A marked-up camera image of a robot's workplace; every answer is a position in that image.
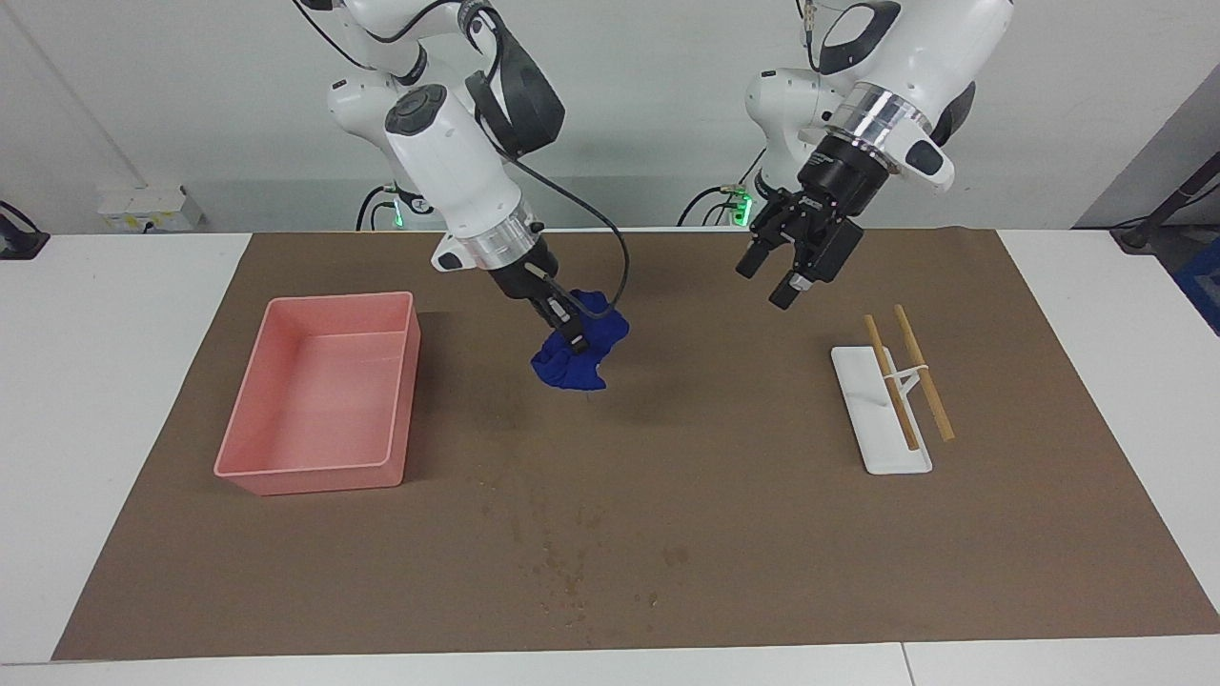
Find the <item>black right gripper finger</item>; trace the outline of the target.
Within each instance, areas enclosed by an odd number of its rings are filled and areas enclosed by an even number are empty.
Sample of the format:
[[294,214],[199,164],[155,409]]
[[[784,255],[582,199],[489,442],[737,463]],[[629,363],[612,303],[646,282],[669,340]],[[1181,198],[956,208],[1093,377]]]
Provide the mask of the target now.
[[555,299],[538,299],[537,312],[547,321],[554,334],[559,336],[561,345],[569,349],[569,352],[573,354],[587,352],[589,347],[588,339],[586,338],[583,322],[580,319],[562,327],[555,326]]
[[555,326],[597,320],[597,291],[564,291],[555,287]]

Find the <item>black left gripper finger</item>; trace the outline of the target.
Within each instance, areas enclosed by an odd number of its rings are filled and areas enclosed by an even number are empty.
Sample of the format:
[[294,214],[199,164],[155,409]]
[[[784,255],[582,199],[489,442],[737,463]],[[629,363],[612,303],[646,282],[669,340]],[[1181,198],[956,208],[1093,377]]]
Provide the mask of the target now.
[[789,310],[798,298],[810,291],[814,282],[797,271],[788,271],[780,281],[775,291],[769,295],[769,301],[780,310]]
[[765,240],[761,237],[754,237],[749,247],[745,248],[745,253],[741,258],[741,261],[736,265],[736,273],[745,280],[752,280],[759,269],[762,269],[762,264],[773,253],[780,244],[772,240]]

